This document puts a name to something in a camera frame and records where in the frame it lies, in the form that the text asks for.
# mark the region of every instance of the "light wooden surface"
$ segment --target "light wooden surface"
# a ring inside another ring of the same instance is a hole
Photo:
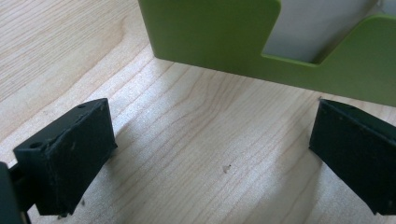
[[[119,148],[85,204],[34,223],[394,223],[308,149],[318,98],[396,109],[153,57],[136,0],[0,2],[0,158],[107,97]]]

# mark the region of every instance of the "small debris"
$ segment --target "small debris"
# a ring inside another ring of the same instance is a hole
[[[223,166],[223,172],[224,172],[224,174],[227,174],[228,171],[229,171],[230,169],[231,169],[231,164],[228,165],[228,166]]]

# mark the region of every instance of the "green plastic holder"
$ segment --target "green plastic holder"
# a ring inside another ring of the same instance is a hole
[[[396,18],[361,21],[320,63],[262,54],[277,0],[139,0],[157,58],[396,106]]]

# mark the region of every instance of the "wood grain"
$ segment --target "wood grain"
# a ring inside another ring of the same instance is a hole
[[[135,0],[0,3],[1,161],[101,97],[119,148],[73,216],[34,223],[396,221],[308,149],[319,97],[394,125],[395,108],[155,59]]]

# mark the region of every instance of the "black clamp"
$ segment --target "black clamp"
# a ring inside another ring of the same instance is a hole
[[[0,162],[0,223],[73,214],[85,190],[117,147],[107,99],[78,105],[14,149],[18,163]]]
[[[396,215],[396,128],[358,108],[320,100],[310,148],[374,214]]]

